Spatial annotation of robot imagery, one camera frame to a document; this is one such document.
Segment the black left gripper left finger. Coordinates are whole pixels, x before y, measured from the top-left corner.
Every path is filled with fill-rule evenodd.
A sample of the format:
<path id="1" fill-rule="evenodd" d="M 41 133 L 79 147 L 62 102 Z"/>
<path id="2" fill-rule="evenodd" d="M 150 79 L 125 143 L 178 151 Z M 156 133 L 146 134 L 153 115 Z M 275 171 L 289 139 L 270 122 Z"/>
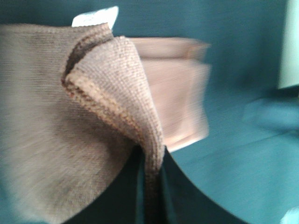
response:
<path id="1" fill-rule="evenodd" d="M 144 156 L 134 147 L 108 188 L 67 224 L 144 224 Z"/>

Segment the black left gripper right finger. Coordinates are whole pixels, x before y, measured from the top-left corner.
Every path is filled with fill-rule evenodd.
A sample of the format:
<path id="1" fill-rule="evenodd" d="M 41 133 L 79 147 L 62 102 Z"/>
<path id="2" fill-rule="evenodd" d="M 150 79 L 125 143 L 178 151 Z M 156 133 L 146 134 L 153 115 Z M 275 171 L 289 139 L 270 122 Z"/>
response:
<path id="1" fill-rule="evenodd" d="M 199 190 L 183 173 L 166 147 L 159 183 L 159 215 L 162 224 L 246 223 Z"/>

